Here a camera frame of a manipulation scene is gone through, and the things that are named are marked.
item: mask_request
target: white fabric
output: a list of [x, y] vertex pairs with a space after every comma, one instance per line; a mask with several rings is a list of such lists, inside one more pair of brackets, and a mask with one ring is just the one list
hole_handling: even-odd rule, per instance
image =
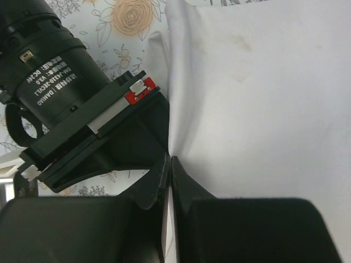
[[310, 200], [344, 262], [351, 262], [350, 12], [347, 0], [166, 6], [171, 156], [217, 197]]

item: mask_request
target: black strap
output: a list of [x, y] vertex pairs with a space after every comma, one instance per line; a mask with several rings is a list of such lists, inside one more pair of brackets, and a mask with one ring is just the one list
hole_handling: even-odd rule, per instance
[[[39, 119], [30, 111], [25, 111], [19, 106], [9, 104], [5, 108], [5, 118], [7, 131], [11, 138], [21, 147], [29, 147], [38, 138], [44, 135], [43, 124]], [[22, 118], [29, 121], [37, 132], [37, 138], [28, 135], [22, 124]]]

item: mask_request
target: red clip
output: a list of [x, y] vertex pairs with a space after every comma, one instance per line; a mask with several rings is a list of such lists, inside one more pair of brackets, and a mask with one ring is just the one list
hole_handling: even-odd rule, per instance
[[145, 79], [144, 84], [146, 86], [146, 89], [143, 92], [141, 92], [139, 95], [135, 95], [135, 93], [132, 91], [129, 91], [124, 95], [124, 97], [128, 100], [128, 102], [131, 105], [137, 104], [142, 98], [147, 96], [150, 92], [152, 92], [157, 87], [155, 82], [152, 81], [151, 78]]

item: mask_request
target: floral tablecloth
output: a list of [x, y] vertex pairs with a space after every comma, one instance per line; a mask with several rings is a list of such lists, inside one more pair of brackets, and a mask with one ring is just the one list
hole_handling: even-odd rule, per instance
[[[264, 0], [189, 0], [196, 6], [228, 6]], [[137, 73], [143, 62], [148, 35], [167, 30], [166, 0], [47, 0], [65, 27], [82, 40], [91, 57], [112, 80], [129, 70]], [[24, 123], [34, 135], [31, 124]], [[0, 155], [18, 149], [7, 133], [0, 105]], [[113, 171], [73, 185], [60, 196], [117, 195], [147, 171]], [[39, 183], [39, 194], [57, 195]]]

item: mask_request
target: orange flower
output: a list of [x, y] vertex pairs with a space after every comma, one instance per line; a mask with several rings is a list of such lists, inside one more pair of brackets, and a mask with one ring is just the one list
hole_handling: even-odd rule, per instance
[[124, 35], [135, 36], [152, 22], [150, 0], [120, 0], [114, 10], [114, 25]]

